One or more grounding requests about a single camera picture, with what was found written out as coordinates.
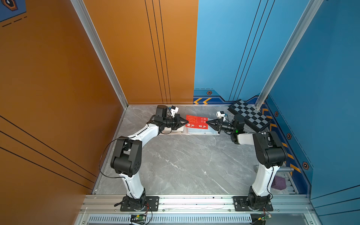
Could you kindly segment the red card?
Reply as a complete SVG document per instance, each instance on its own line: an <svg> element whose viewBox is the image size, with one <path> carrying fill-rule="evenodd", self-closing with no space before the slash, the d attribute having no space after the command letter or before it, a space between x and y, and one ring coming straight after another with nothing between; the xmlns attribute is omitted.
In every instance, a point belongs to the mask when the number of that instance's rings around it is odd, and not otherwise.
<svg viewBox="0 0 360 225"><path fill-rule="evenodd" d="M208 118L187 115L186 120L188 120L188 124L186 125L186 127L188 128L208 129Z"/></svg>

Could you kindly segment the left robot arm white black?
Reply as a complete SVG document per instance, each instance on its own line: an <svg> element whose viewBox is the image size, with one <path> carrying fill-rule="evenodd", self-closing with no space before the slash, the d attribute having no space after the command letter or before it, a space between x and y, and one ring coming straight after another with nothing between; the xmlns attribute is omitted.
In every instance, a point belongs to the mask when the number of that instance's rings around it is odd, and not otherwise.
<svg viewBox="0 0 360 225"><path fill-rule="evenodd" d="M165 128L173 131L188 124L188 120L182 118L178 110L175 106L158 105L156 113L142 129L130 136L120 136L116 139L110 166L119 178L123 179L127 190L120 205L135 211L144 209L146 191L138 174L142 164L142 148Z"/></svg>

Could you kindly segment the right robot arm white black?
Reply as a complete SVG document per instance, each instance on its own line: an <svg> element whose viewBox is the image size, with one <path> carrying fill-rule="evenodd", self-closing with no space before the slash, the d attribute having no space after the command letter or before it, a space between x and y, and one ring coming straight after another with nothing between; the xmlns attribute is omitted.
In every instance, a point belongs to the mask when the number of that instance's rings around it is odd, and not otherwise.
<svg viewBox="0 0 360 225"><path fill-rule="evenodd" d="M249 188L245 200L238 202L239 205L248 207L251 211L266 209L271 203L271 185L275 175L283 163L287 160L287 152L276 132L247 133L244 131L245 118L237 114L231 122L226 122L224 117L206 122L217 132L224 131L233 143L253 145L256 158L259 162L256 179Z"/></svg>

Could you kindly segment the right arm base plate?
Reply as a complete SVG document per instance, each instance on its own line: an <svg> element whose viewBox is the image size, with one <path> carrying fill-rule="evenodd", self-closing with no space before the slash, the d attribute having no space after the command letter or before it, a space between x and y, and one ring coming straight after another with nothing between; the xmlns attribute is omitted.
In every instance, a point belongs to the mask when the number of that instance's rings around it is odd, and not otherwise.
<svg viewBox="0 0 360 225"><path fill-rule="evenodd" d="M274 211L270 200L259 201L257 198L250 198L248 196L234 196L232 197L234 208L236 212L266 212Z"/></svg>

